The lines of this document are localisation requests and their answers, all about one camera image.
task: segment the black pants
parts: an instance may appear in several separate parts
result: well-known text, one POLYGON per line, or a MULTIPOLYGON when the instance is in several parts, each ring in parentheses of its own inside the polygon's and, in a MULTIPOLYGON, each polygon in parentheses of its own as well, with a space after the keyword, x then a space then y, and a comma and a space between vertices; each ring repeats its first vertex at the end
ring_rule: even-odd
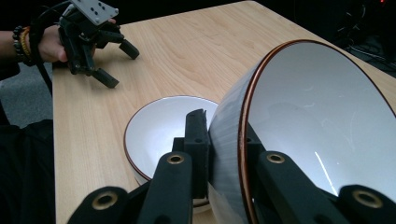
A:
POLYGON ((52 126, 0 126, 1 223, 55 223, 52 126))

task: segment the bowl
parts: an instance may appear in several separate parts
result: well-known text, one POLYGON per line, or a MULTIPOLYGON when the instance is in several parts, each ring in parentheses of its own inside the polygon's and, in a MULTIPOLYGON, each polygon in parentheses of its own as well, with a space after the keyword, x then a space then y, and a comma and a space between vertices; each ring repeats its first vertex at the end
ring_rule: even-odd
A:
MULTIPOLYGON (((206 127, 215 113, 217 104, 200 97, 170 96, 151 102, 138 110, 130 119, 124 135, 125 154, 133 167, 139 185, 154 176, 160 157, 172 151, 175 137, 184 137, 186 115, 203 109, 206 127)), ((208 199, 194 199, 193 212, 210 208, 208 199)))
POLYGON ((209 128, 209 201, 218 223, 257 223, 249 189, 247 127, 266 150, 286 153, 314 184, 345 185, 396 201, 396 119, 372 80, 338 49, 295 40, 239 79, 209 128))

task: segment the table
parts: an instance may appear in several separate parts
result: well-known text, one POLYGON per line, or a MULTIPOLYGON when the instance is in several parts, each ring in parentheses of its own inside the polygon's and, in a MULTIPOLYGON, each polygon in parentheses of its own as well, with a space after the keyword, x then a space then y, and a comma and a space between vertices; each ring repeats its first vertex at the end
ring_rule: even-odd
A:
MULTIPOLYGON (((139 50, 131 60, 109 44, 96 65, 120 81, 108 89, 93 77, 53 70, 57 223, 66 223, 82 200, 104 186, 138 185, 123 137, 142 106, 173 95, 219 103, 231 86, 267 52, 293 39, 325 42, 253 1, 242 1, 121 26, 139 50)), ((396 109, 396 79, 350 56, 396 109)), ((216 223, 211 211, 194 223, 216 223)))

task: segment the beaded bracelet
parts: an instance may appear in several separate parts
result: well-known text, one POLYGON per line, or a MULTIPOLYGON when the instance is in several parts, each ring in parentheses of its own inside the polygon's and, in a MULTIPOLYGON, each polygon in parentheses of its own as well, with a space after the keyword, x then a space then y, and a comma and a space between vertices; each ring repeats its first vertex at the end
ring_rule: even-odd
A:
POLYGON ((19 63, 23 62, 28 66, 32 66, 35 63, 31 60, 31 54, 26 45, 26 36, 29 34, 30 27, 23 28, 22 26, 17 26, 14 29, 14 49, 17 52, 17 61, 19 63))

